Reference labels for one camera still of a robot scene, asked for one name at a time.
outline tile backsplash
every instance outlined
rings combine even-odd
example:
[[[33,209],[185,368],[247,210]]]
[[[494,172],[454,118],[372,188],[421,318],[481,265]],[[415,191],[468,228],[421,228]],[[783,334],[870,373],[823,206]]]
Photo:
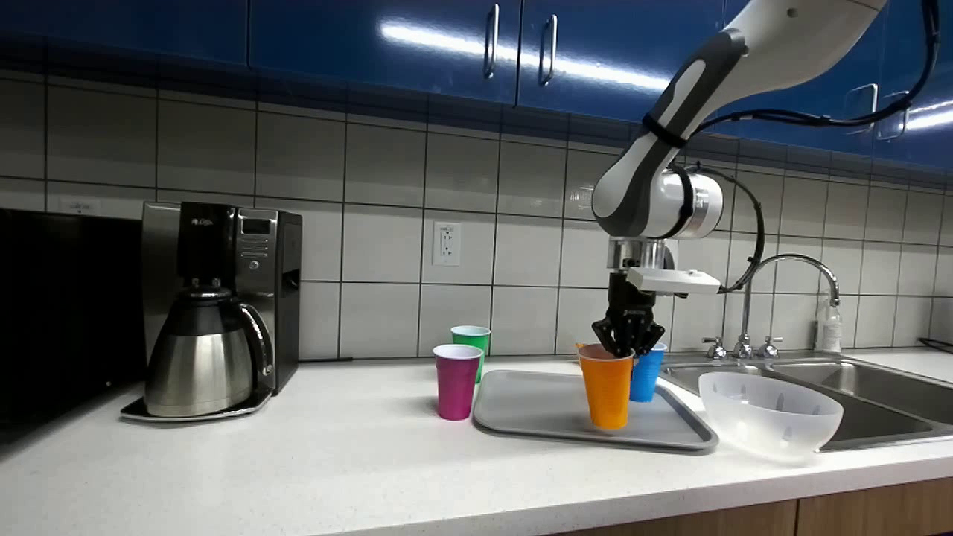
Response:
[[[281,108],[42,73],[0,73],[0,206],[141,216],[143,201],[220,200],[305,213],[305,356],[417,356],[459,321],[493,325],[494,353],[569,353],[605,310],[605,234],[591,185],[616,146],[558,142],[432,121]],[[953,335],[953,201],[947,191],[750,163],[688,160],[739,176],[765,209],[768,251],[832,265],[843,343]],[[436,225],[463,255],[436,261]],[[682,265],[739,276],[753,210],[728,213]],[[750,335],[812,344],[828,298],[801,261],[753,280]],[[743,295],[658,298],[673,347],[734,343]]]

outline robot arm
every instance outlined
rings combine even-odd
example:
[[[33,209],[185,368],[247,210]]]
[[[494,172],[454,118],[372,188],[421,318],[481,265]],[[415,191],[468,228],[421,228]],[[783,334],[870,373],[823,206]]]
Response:
[[[669,84],[643,130],[605,170],[593,191],[593,216],[615,248],[654,248],[661,237],[710,234],[721,216],[721,188],[700,172],[672,170],[685,140],[719,108],[746,94],[798,85],[828,72],[868,33],[887,0],[750,0]],[[593,331],[615,353],[643,353],[661,335],[657,291],[688,295],[719,280],[633,261],[612,265],[609,318]]]

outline plastic bowl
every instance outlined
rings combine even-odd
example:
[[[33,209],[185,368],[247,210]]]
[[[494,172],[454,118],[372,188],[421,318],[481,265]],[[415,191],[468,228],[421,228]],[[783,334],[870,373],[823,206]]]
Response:
[[[700,376],[700,395],[728,444],[776,462],[814,458],[843,417],[843,405],[832,395],[746,373]]]

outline pink cup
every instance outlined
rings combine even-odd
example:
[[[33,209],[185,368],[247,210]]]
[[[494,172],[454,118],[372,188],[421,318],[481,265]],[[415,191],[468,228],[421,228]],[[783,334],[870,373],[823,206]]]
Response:
[[[466,419],[473,408],[473,382],[484,350],[473,344],[439,344],[439,413]]]

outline kitchen counter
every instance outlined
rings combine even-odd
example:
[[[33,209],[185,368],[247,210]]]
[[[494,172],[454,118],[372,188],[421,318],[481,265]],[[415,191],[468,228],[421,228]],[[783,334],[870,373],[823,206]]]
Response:
[[[953,353],[864,359],[953,382]],[[569,359],[497,368],[575,376]],[[0,533],[555,533],[953,477],[953,434],[776,463],[488,434],[439,419],[430,362],[314,362],[256,417],[143,425],[130,391],[0,458]]]

